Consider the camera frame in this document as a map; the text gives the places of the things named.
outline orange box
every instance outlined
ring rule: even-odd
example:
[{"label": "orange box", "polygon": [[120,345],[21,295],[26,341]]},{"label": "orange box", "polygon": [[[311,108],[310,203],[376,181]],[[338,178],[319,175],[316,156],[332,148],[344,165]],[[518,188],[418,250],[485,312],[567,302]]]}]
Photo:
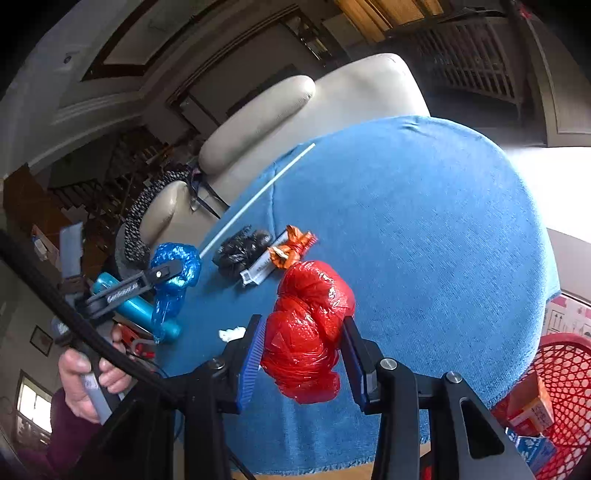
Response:
[{"label": "orange box", "polygon": [[554,423],[552,401],[542,379],[530,373],[508,395],[506,418],[521,436],[537,437]]}]

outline teal cylinder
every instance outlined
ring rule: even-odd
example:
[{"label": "teal cylinder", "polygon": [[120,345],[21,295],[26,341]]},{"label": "teal cylinder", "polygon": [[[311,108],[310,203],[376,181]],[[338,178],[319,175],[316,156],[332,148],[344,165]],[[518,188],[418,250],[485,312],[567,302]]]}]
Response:
[{"label": "teal cylinder", "polygon": [[[101,290],[119,283],[113,275],[107,272],[101,273],[92,286],[92,293],[100,293]],[[152,311],[154,306],[141,297],[134,297],[119,305],[115,311],[125,318],[152,333]],[[163,341],[174,342],[181,333],[181,327],[172,320],[167,320],[162,325],[164,331]]]}]

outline red plastic bag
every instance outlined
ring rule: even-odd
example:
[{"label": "red plastic bag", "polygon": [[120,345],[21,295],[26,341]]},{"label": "red plastic bag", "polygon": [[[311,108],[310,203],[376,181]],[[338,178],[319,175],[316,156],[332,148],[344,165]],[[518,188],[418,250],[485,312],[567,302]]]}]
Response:
[{"label": "red plastic bag", "polygon": [[261,366],[286,397],[300,404],[329,401],[340,389],[333,367],[343,319],[355,312],[349,286],[323,262],[285,272],[267,319]]}]

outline framed picture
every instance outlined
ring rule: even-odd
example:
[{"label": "framed picture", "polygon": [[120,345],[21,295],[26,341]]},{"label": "framed picture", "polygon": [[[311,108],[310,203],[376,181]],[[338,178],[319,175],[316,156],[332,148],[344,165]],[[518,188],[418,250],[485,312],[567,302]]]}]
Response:
[{"label": "framed picture", "polygon": [[51,350],[51,346],[53,345],[53,338],[45,333],[39,325],[35,326],[30,342],[43,355],[49,356],[49,350]]}]

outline human hand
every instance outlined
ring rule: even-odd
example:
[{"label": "human hand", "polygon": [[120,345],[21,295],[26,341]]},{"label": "human hand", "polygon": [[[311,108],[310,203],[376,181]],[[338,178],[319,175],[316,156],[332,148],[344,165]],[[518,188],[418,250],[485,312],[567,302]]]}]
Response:
[{"label": "human hand", "polygon": [[[111,331],[113,346],[122,353],[125,353],[125,347],[121,343],[122,333],[119,326],[115,326]],[[77,417],[88,420],[92,423],[99,422],[99,416],[86,394],[82,384],[80,374],[90,372],[90,361],[85,355],[77,350],[70,348],[60,357],[58,362],[61,384],[66,393],[66,405]],[[106,387],[110,393],[118,394],[123,392],[131,383],[131,377],[119,368],[115,368],[104,358],[100,359],[99,368],[102,372],[99,376],[99,383]]]}]

